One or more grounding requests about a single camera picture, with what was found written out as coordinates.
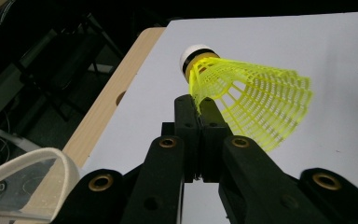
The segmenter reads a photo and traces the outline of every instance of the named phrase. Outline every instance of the wooden table edge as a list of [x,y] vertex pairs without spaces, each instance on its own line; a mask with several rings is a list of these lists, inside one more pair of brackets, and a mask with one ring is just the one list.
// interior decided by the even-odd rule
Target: wooden table edge
[[163,27],[143,30],[117,67],[114,74],[72,134],[62,152],[82,167],[94,149],[104,128],[117,108],[117,98],[127,90],[150,50],[155,46]]

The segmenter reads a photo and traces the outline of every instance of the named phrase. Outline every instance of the yellow shuttlecock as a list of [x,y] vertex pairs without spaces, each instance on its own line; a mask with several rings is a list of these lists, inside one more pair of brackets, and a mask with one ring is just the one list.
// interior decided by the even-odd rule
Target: yellow shuttlecock
[[187,48],[180,66],[196,106],[214,99],[231,131],[265,151],[286,139],[308,112],[310,79],[295,70],[223,59],[205,45]]

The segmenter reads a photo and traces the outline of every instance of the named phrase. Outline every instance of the black object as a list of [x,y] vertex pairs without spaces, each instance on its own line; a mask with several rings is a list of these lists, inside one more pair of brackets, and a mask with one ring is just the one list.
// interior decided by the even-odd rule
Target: black object
[[[52,223],[180,223],[184,183],[198,178],[219,183],[233,224],[358,223],[358,188],[350,181],[322,168],[295,179],[254,140],[233,135],[212,99],[203,100],[200,111],[190,95],[178,97],[175,122],[162,124],[144,163],[125,175],[90,173]],[[102,181],[100,195],[91,197],[96,181],[90,179],[112,172],[117,177]]]
[[59,104],[93,64],[106,42],[100,35],[57,30],[65,8],[52,0],[10,0],[0,12],[0,51],[21,71],[21,82],[35,87],[64,120]]

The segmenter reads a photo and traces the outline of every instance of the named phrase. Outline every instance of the shuttlecock cork base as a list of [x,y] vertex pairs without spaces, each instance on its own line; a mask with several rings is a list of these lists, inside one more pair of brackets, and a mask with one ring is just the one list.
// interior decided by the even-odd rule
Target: shuttlecock cork base
[[231,131],[270,151],[308,112],[310,79],[295,70],[219,57],[206,45],[187,48],[180,68],[196,106],[215,100]]

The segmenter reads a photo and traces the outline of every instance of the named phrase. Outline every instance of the table surface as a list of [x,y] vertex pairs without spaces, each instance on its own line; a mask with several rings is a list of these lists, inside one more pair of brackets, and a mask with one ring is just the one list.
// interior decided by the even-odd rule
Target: table surface
[[[105,168],[125,174],[144,161],[161,123],[174,119],[174,99],[188,93],[180,55],[190,45],[206,44],[224,58],[291,68],[310,77],[314,97],[309,114],[269,155],[294,177],[321,167],[358,186],[358,12],[179,20],[171,21],[160,35],[136,68],[115,114],[87,128],[104,130],[94,133],[79,126],[87,140],[77,133],[68,143],[87,144],[91,139],[91,153],[77,155],[84,171]],[[106,106],[114,106],[114,101]],[[78,154],[83,153],[81,144],[77,147]],[[186,184],[183,223],[228,223],[217,185]]]

